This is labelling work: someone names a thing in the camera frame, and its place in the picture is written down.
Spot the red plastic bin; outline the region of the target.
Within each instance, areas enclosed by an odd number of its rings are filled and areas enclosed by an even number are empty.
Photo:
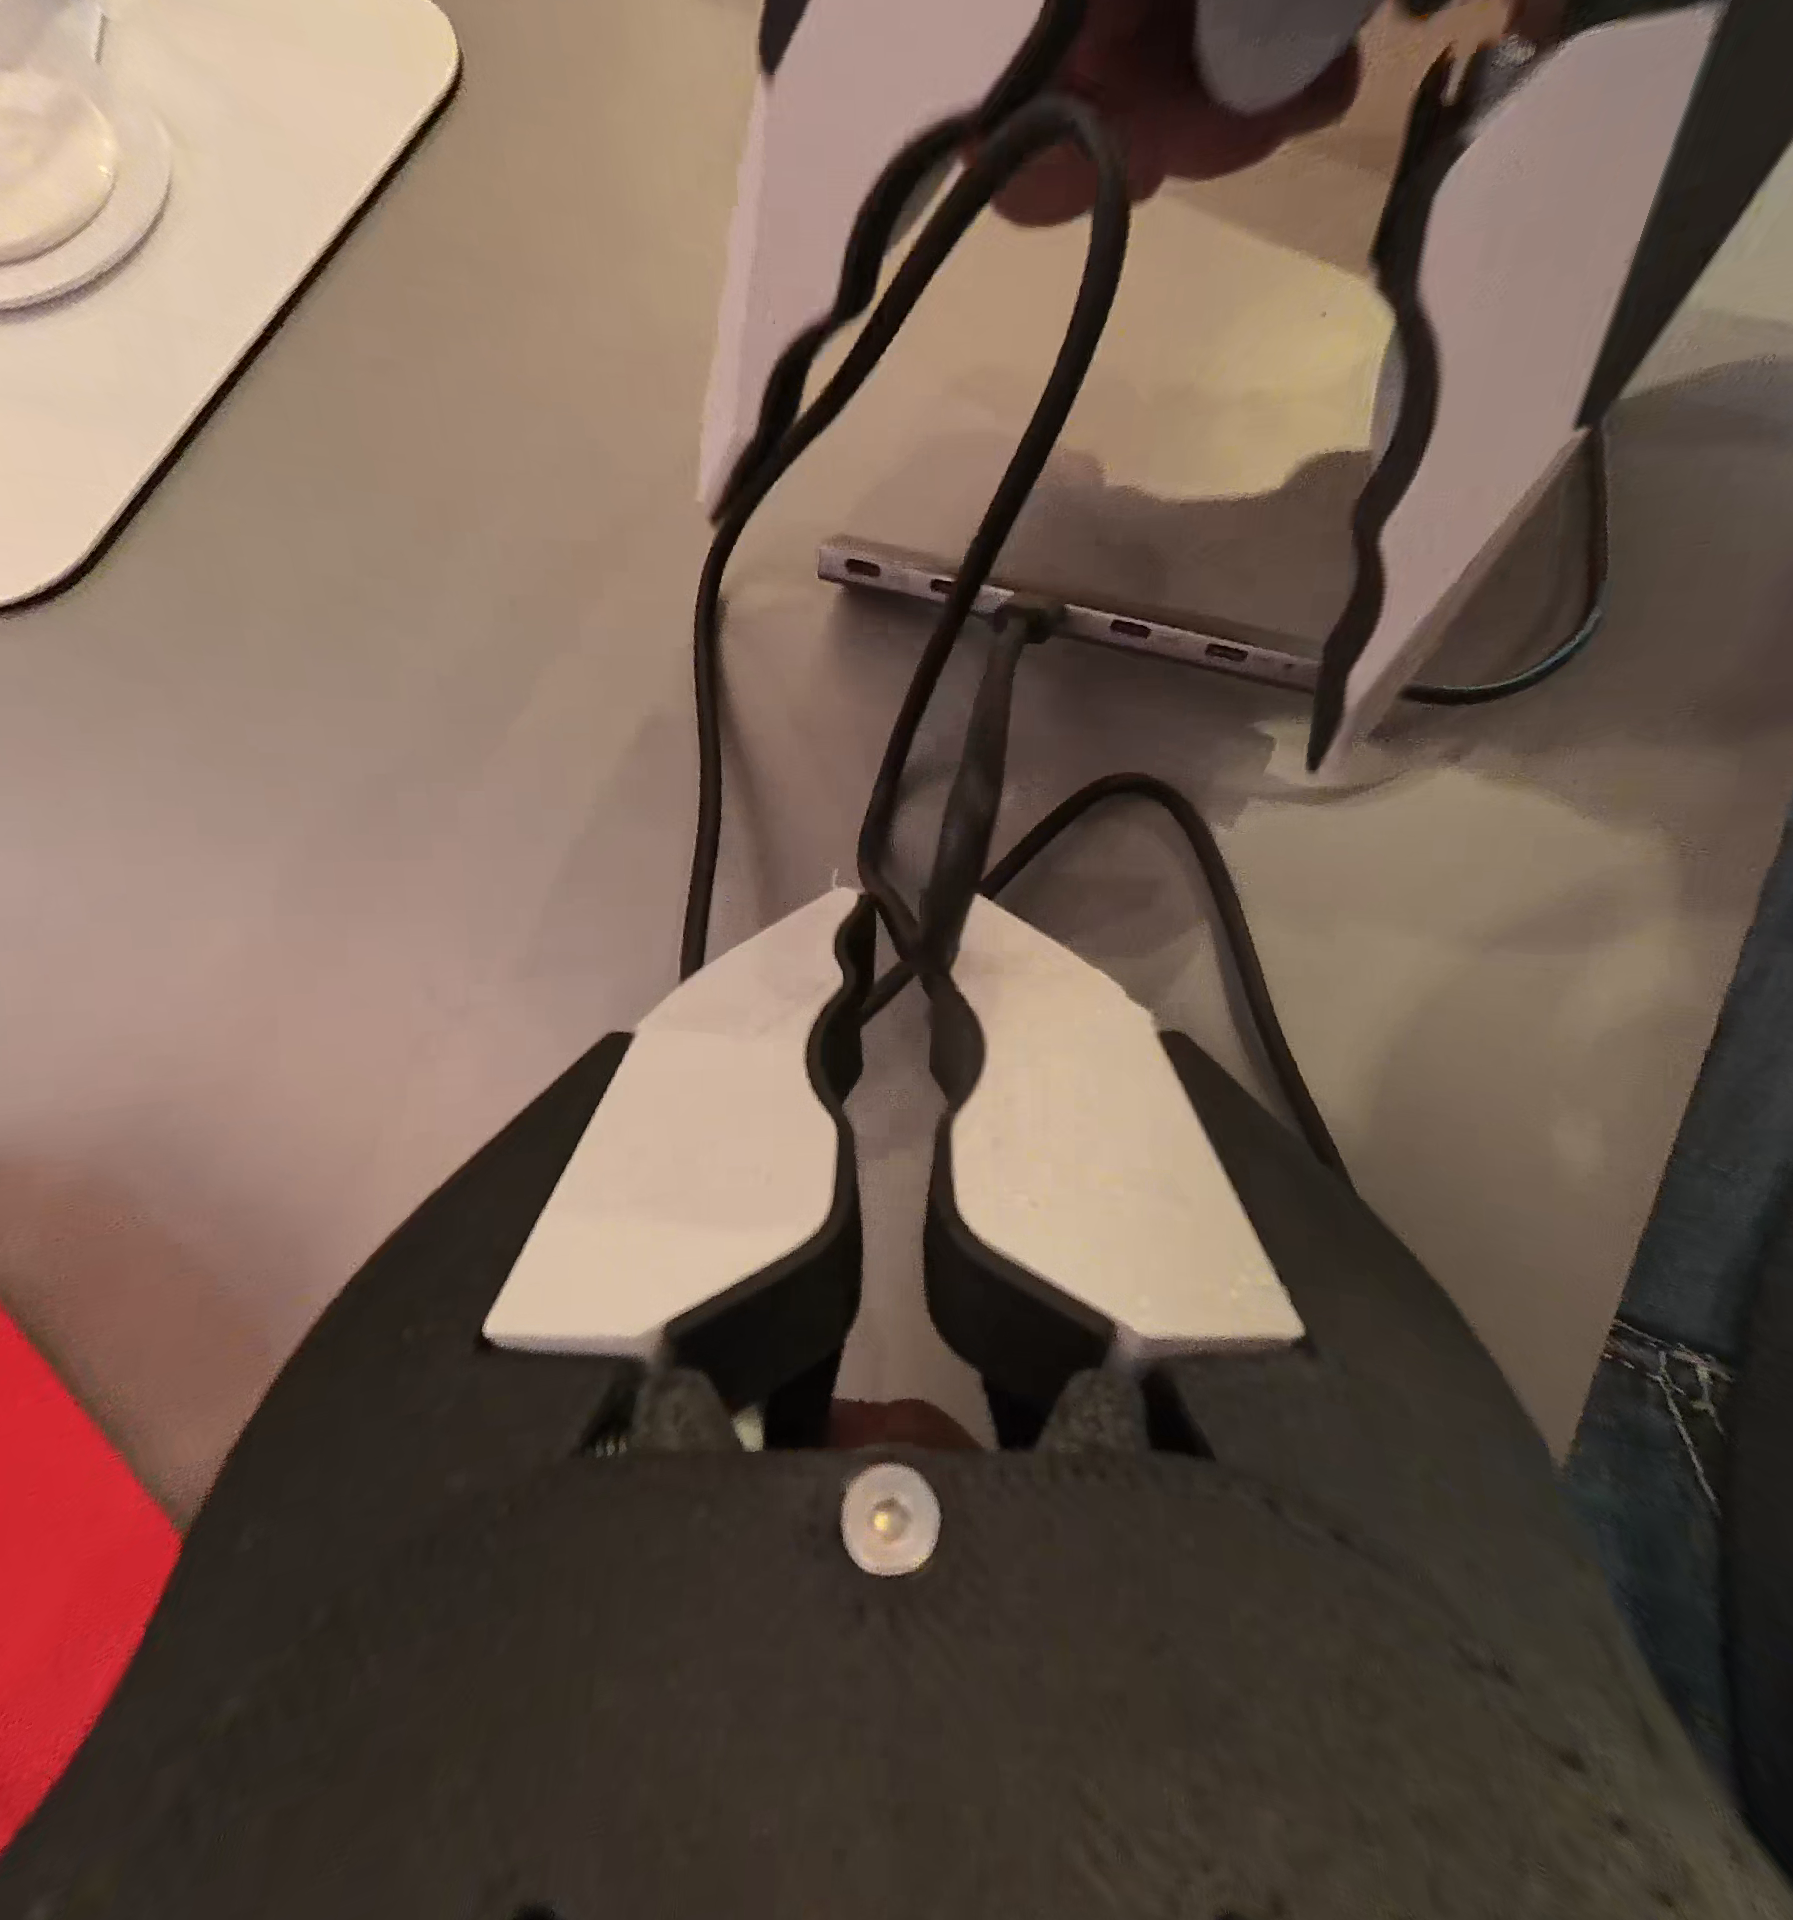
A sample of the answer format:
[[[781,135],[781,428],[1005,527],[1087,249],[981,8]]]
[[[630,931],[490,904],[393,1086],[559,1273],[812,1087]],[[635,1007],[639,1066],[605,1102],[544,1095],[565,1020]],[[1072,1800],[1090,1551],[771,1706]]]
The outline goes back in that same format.
[[[0,1309],[0,1853],[108,1709],[178,1533]]]

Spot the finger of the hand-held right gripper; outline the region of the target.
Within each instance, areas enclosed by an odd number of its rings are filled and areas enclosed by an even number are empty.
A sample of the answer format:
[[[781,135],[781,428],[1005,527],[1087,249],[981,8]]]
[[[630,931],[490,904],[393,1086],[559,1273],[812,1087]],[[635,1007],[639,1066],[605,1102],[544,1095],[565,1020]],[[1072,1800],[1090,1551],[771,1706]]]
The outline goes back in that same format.
[[[1561,39],[1399,182],[1382,290],[1402,376],[1318,658],[1312,776],[1346,771],[1585,445],[1591,376],[1721,11]]]
[[[711,519],[787,434],[939,176],[1047,90],[1079,3],[768,3],[701,403]]]

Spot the white metal stand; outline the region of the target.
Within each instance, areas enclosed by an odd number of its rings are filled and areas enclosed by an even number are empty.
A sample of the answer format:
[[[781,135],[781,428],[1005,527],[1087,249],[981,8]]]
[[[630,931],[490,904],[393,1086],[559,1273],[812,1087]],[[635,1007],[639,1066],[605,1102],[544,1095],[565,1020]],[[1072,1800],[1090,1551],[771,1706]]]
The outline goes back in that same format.
[[[0,610],[86,570],[459,81],[439,3],[102,3],[156,221],[0,312]]]

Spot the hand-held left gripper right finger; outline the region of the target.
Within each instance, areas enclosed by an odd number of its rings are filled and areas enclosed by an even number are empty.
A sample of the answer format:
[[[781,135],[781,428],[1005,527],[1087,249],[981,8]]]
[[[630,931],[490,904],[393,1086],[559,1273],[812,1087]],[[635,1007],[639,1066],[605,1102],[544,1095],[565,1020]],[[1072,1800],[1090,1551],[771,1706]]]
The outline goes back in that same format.
[[[930,989],[929,1309],[973,1369],[1288,1351],[1303,1320],[1151,1013],[993,901]]]

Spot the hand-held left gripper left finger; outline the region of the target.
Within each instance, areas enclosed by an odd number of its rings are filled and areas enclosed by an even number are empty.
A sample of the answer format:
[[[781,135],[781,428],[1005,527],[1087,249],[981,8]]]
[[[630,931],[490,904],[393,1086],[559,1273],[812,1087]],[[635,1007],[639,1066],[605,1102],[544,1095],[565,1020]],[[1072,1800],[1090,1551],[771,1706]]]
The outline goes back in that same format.
[[[738,1361],[738,1312],[814,1282],[814,1333],[842,1348],[859,1259],[820,1276],[859,1224],[847,1098],[878,913],[832,887],[683,977],[635,1026],[590,1121],[483,1320],[502,1351]]]

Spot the person's right hand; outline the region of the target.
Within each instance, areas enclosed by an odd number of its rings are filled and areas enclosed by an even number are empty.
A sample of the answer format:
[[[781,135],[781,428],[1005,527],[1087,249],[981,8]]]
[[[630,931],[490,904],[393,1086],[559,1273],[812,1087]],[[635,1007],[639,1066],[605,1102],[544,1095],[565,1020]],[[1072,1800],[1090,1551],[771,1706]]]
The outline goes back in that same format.
[[[1090,3],[1056,76],[1056,93],[1082,100],[1115,136],[1133,203],[1173,179],[1206,182],[1258,163],[1339,123],[1360,90],[1360,51],[1348,47],[1278,106],[1223,106],[1202,87],[1194,20],[1194,3]]]

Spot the grey usb hub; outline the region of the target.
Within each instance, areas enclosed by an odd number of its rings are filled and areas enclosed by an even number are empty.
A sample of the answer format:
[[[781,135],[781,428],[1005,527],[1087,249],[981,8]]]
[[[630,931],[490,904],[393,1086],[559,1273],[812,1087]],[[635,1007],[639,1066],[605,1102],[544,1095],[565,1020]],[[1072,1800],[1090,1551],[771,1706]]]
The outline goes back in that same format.
[[[1609,610],[1610,562],[1609,433],[1601,422],[1582,439],[1575,467],[1585,479],[1585,606],[1575,632],[1558,640],[1537,662],[1488,682],[1411,682],[1402,689],[1409,703],[1500,703],[1533,692],[1594,647]],[[938,570],[929,553],[897,546],[874,546],[859,536],[823,540],[814,553],[814,576],[823,583],[854,592],[902,597],[923,606],[944,601],[956,583],[953,573]],[[1060,634],[1102,650],[1217,670],[1220,676],[1278,692],[1312,692],[1318,680],[1317,658],[1302,656],[1294,640],[1287,634],[1245,625],[1220,628],[1206,618],[1175,610],[1108,609],[1050,588],[987,582],[975,592],[973,615],[990,618],[1018,597],[1060,601],[1064,610]]]

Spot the person's jeans leg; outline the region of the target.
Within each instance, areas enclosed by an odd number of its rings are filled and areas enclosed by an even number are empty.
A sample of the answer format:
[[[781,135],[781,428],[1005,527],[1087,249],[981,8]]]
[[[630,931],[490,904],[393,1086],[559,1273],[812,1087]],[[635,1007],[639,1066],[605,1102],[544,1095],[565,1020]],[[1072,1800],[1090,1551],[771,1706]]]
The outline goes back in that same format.
[[[1725,1795],[1730,1400],[1789,1184],[1793,799],[1564,1464],[1630,1634]]]

